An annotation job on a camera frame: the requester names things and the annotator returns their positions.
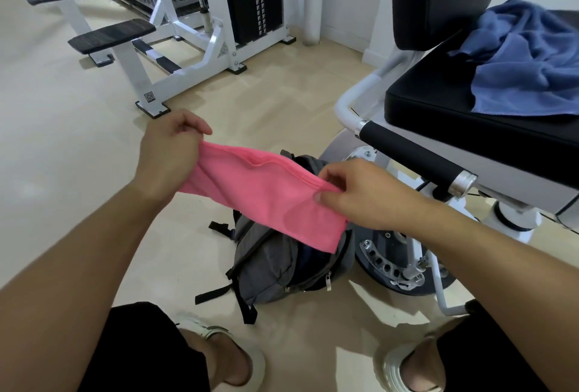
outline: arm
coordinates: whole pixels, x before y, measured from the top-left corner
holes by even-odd
[[[427,244],[552,392],[577,390],[579,269],[424,197],[370,162],[330,164],[320,176],[345,191],[322,193],[322,204]]]
[[[134,180],[0,290],[0,389],[78,388],[141,239],[197,162],[200,132],[211,128],[187,111],[152,121]]]

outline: gym floor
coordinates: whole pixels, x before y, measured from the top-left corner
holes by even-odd
[[[78,0],[93,28],[136,17],[109,0]],[[0,0],[0,284],[61,238],[132,177],[149,121],[118,64],[96,68],[67,40],[74,34],[56,7]],[[216,143],[319,155],[342,128],[332,106],[372,71],[361,54],[322,40],[277,44],[168,101],[212,125]],[[185,43],[156,49],[178,64],[199,52]],[[151,64],[154,79],[163,74]],[[479,218],[491,199],[468,197]],[[232,293],[195,306],[195,295],[227,284],[234,246],[210,231],[231,211],[177,195],[145,236],[115,304],[151,301],[168,314],[192,311],[259,342],[267,361],[264,391],[381,391],[374,359],[420,339],[445,318],[434,296],[414,298],[374,283],[355,265],[331,292],[301,293],[258,307],[242,323]],[[544,220],[533,246],[579,265],[579,237]],[[471,296],[456,282],[451,305]]]

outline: zipper pull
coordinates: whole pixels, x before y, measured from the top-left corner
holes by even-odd
[[[327,291],[332,291],[332,280],[330,279],[332,276],[332,272],[329,271],[328,273],[326,273],[326,290]]]

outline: pink towel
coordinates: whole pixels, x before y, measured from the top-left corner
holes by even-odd
[[[284,156],[201,142],[181,192],[209,197],[323,252],[335,253],[347,220],[314,201],[340,190]]]

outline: black shorts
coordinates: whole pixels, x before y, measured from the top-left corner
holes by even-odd
[[[548,392],[515,345],[477,301],[467,302],[470,314],[438,338],[446,373],[445,392]]]
[[[205,356],[187,345],[159,307],[137,302],[111,309],[78,390],[211,388]]]

